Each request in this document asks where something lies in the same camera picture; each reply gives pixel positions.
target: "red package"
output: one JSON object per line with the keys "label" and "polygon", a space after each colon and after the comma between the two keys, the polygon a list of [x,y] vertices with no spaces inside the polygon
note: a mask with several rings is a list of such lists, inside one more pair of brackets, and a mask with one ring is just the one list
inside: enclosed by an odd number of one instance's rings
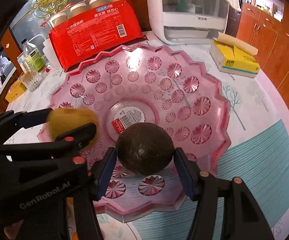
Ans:
{"label": "red package", "polygon": [[100,51],[144,37],[129,0],[89,9],[52,28],[49,36],[65,71]]}

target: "bowl label sticker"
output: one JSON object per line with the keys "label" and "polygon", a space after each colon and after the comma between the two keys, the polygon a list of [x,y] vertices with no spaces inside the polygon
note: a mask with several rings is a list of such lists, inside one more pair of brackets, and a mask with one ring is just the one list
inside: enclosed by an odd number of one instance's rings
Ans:
{"label": "bowl label sticker", "polygon": [[145,115],[143,112],[134,106],[127,106],[121,109],[114,117],[114,120],[111,122],[115,131],[118,134],[121,134],[129,126],[132,126],[135,123],[145,122]]}

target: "bottle label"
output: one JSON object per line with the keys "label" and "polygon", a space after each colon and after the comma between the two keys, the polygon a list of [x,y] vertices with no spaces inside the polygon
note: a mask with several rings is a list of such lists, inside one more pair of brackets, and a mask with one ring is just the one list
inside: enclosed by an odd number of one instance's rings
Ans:
{"label": "bottle label", "polygon": [[129,126],[139,122],[145,122],[145,115],[143,112],[137,107],[127,106],[115,115],[111,124],[116,133],[121,134]]}
{"label": "bottle label", "polygon": [[38,49],[34,49],[30,55],[26,57],[26,60],[32,64],[37,71],[39,71],[44,65],[43,59],[41,58]]}

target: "tablecloth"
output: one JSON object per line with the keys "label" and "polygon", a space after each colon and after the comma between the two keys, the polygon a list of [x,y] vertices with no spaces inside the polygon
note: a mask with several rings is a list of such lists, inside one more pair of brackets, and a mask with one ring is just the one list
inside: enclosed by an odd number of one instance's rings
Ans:
{"label": "tablecloth", "polygon": [[[163,44],[153,32],[145,33],[147,43]],[[228,134],[231,146],[219,160],[218,176],[243,178],[263,210],[276,240],[289,234],[289,111],[278,91],[260,71],[255,79],[222,73],[210,53],[210,45],[169,45],[184,50],[193,60],[205,63],[208,73],[222,81],[222,95],[230,100]],[[60,86],[66,74],[52,68],[41,86],[26,91],[8,106],[8,110],[34,111],[49,105],[49,95]],[[40,126],[20,130],[6,143],[38,142]],[[186,199],[176,212],[153,212],[129,223],[121,223],[107,214],[98,221],[105,239],[181,240],[186,239],[197,203]],[[219,239],[223,200],[218,201],[214,240]]]}

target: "pink glass plate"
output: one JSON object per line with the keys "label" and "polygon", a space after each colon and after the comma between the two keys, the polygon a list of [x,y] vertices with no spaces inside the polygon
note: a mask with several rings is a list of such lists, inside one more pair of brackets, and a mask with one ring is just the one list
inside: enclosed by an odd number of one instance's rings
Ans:
{"label": "pink glass plate", "polygon": [[[221,82],[207,73],[203,62],[167,46],[136,44],[99,53],[67,74],[51,94],[50,107],[87,107],[98,116],[99,140],[81,152],[88,168],[115,145],[119,134],[112,121],[130,107],[143,114],[144,122],[166,130],[175,147],[214,175],[231,143],[226,132],[230,103],[221,96]],[[47,127],[38,134],[40,141],[50,141]],[[173,161],[146,177],[117,161],[105,196],[94,206],[97,213],[128,222],[153,211],[176,211],[185,198]]]}

